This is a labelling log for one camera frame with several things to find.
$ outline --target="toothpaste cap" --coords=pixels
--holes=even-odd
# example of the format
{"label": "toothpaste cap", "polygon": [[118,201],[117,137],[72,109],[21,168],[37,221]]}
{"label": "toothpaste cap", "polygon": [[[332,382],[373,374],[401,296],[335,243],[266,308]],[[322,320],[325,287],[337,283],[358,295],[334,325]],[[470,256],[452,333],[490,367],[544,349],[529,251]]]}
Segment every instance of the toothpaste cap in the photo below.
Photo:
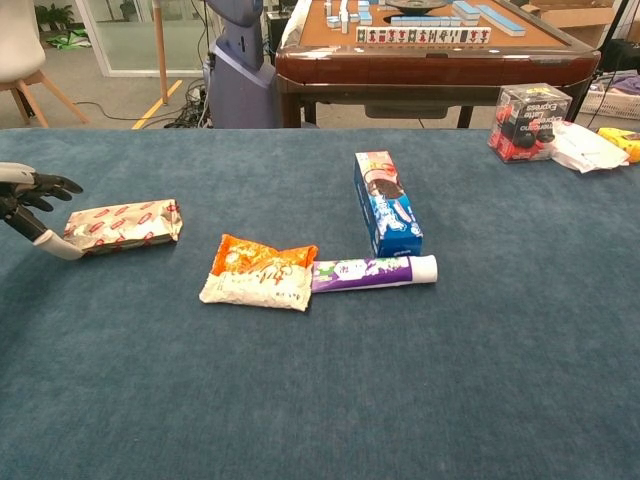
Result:
{"label": "toothpaste cap", "polygon": [[436,257],[409,257],[413,283],[435,283],[438,280]]}

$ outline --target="purple toothpaste tube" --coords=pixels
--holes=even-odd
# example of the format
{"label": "purple toothpaste tube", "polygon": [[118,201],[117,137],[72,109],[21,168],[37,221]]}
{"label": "purple toothpaste tube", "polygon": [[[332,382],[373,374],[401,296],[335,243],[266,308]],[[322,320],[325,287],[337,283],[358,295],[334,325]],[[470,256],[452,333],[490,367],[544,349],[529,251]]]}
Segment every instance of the purple toothpaste tube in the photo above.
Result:
{"label": "purple toothpaste tube", "polygon": [[311,292],[397,287],[438,280],[436,257],[390,257],[313,263]]}

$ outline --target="silver wrapper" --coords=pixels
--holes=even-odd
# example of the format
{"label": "silver wrapper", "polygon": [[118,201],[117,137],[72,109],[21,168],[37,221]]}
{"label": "silver wrapper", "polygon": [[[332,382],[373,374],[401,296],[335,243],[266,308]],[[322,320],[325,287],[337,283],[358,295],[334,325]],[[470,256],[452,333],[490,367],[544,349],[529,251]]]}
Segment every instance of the silver wrapper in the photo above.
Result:
{"label": "silver wrapper", "polygon": [[99,254],[177,242],[181,229],[178,203],[156,200],[74,212],[64,239],[87,254]]}

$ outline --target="orange snack bag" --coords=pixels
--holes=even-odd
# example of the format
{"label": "orange snack bag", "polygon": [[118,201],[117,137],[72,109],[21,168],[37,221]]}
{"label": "orange snack bag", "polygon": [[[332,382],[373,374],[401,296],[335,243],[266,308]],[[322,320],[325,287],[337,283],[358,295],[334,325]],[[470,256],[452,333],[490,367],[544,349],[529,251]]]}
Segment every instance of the orange snack bag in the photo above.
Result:
{"label": "orange snack bag", "polygon": [[222,235],[200,300],[304,312],[311,297],[318,247],[278,251],[260,243]]}

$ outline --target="chair leg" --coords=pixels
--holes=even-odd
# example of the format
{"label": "chair leg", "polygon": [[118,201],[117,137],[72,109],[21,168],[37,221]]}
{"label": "chair leg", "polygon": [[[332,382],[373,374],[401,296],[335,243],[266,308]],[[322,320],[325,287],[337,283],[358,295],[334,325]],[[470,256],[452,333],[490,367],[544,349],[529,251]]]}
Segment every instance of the chair leg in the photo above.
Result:
{"label": "chair leg", "polygon": [[44,114],[42,113],[42,110],[40,110],[36,99],[33,98],[33,95],[31,95],[31,90],[29,90],[27,84],[24,83],[24,80],[18,80],[16,83],[18,84],[18,89],[23,93],[23,95],[27,99],[27,102],[29,102],[29,105],[31,105],[33,113],[36,114],[36,118],[40,122],[42,128],[49,128],[49,123],[47,122],[47,119],[44,118]]}
{"label": "chair leg", "polygon": [[22,104],[22,99],[20,98],[20,94],[18,93],[18,90],[16,88],[12,88],[11,95],[13,95],[13,100],[16,102],[16,106],[18,107],[18,110],[20,110],[20,116],[22,117],[22,120],[24,120],[24,124],[29,125],[29,114],[27,113],[27,111],[24,108],[24,105]]}
{"label": "chair leg", "polygon": [[64,93],[60,91],[60,89],[56,86],[56,84],[53,83],[51,80],[49,80],[46,77],[46,75],[42,72],[40,72],[40,81],[45,87],[49,89],[51,93],[53,93],[56,97],[58,97],[58,100],[64,103],[67,106],[67,108],[71,110],[76,115],[76,117],[80,119],[82,123],[89,123],[89,118],[87,118],[87,116],[84,113],[82,113],[80,109],[76,107],[73,104],[73,102],[69,100],[67,96],[65,96]]}

